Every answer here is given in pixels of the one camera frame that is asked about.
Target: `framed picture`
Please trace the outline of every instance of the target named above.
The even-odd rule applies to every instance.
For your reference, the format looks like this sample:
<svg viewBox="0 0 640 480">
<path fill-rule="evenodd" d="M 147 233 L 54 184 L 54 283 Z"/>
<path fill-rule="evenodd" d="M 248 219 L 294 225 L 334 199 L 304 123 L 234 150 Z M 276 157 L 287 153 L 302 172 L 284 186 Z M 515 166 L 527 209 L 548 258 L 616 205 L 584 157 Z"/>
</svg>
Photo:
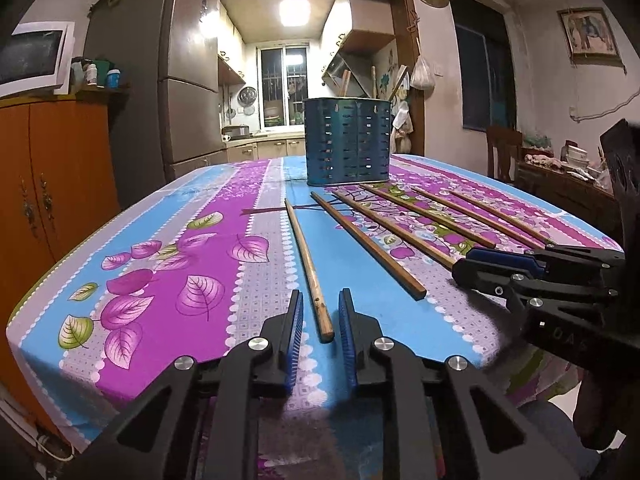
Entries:
<svg viewBox="0 0 640 480">
<path fill-rule="evenodd" d="M 610 60 L 622 63 L 607 15 L 602 8 L 559 10 L 572 60 Z"/>
</svg>

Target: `dark window curtain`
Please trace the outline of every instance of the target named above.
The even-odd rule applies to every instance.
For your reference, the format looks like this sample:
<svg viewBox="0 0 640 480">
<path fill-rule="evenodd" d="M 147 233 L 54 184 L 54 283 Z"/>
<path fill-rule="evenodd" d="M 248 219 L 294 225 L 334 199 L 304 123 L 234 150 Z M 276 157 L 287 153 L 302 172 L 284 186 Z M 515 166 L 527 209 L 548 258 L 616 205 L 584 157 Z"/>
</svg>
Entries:
<svg viewBox="0 0 640 480">
<path fill-rule="evenodd" d="M 450 0 L 462 72 L 463 127 L 514 128 L 516 90 L 511 47 L 500 12 L 475 0 Z"/>
</svg>

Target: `tablecloth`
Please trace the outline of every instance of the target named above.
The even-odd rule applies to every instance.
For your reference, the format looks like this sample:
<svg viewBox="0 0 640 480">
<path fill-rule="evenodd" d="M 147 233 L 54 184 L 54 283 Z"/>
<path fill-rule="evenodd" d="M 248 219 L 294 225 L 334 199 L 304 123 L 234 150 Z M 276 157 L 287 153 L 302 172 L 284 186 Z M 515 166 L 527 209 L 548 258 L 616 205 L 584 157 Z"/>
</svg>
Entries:
<svg viewBox="0 0 640 480">
<path fill-rule="evenodd" d="M 420 186 L 450 200 L 472 195 L 559 244 L 615 248 L 579 219 L 487 177 L 418 156 L 394 155 L 383 189 L 443 210 L 494 240 L 523 247 L 484 224 L 416 196 Z M 462 257 L 459 234 L 358 186 L 340 186 L 434 247 Z M 310 198 L 316 190 L 427 288 L 408 293 Z M 262 478 L 373 478 L 380 471 L 382 419 L 375 402 L 349 400 L 339 336 L 320 344 L 284 198 L 295 211 L 337 327 L 338 292 L 375 316 L 385 335 L 423 357 L 452 354 L 484 367 L 515 404 L 573 387 L 575 367 L 528 346 L 499 301 L 456 288 L 450 272 L 379 225 L 306 184 L 303 157 L 202 168 L 114 218 L 60 261 L 14 311 L 7 337 L 38 400 L 83 450 L 119 408 L 171 361 L 224 355 L 283 312 L 290 292 L 305 297 L 296 386 L 284 405 L 265 402 Z"/>
</svg>

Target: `range hood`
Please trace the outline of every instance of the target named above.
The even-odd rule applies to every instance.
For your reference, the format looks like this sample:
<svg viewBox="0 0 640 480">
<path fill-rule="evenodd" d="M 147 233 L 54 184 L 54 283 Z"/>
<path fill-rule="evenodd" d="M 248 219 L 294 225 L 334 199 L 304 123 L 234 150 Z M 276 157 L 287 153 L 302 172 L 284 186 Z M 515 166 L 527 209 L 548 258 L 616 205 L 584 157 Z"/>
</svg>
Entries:
<svg viewBox="0 0 640 480">
<path fill-rule="evenodd" d="M 351 71 L 347 97 L 372 97 L 371 62 L 365 57 L 338 52 L 322 75 L 322 81 L 338 95 L 345 70 Z"/>
</svg>

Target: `blue metal utensil holder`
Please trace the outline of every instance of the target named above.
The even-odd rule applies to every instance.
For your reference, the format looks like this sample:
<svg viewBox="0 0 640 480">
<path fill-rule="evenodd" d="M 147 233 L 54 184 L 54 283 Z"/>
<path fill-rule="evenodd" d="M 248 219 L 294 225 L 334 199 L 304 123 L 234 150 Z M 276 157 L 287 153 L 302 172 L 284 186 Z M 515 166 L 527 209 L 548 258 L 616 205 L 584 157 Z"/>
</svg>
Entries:
<svg viewBox="0 0 640 480">
<path fill-rule="evenodd" d="M 306 182 L 330 186 L 389 179 L 391 103 L 379 99 L 305 100 Z"/>
</svg>

